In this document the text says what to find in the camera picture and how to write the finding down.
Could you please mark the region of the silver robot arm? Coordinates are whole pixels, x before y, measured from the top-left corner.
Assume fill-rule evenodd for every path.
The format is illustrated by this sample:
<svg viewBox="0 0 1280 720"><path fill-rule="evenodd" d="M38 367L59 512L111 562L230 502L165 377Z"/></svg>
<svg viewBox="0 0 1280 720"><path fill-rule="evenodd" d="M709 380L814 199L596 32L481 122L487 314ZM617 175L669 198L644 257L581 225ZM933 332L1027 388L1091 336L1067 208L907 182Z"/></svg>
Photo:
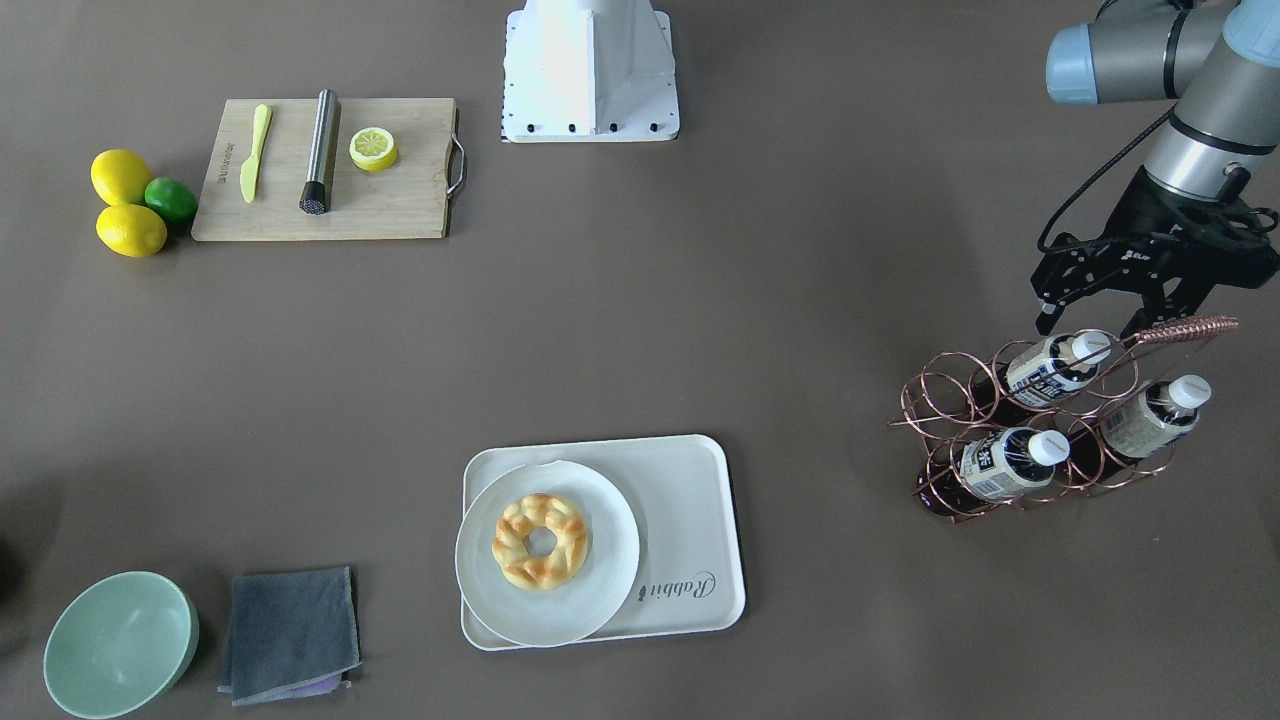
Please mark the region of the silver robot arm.
<svg viewBox="0 0 1280 720"><path fill-rule="evenodd" d="M1030 277L1041 334L1105 290L1140 296L1133 333L1193 315L1216 286L1254 290L1277 273L1277 214L1242 199L1277 149L1275 1L1106 1L1053 38L1044 79L1066 105L1171 106L1098 237L1042 231Z"/></svg>

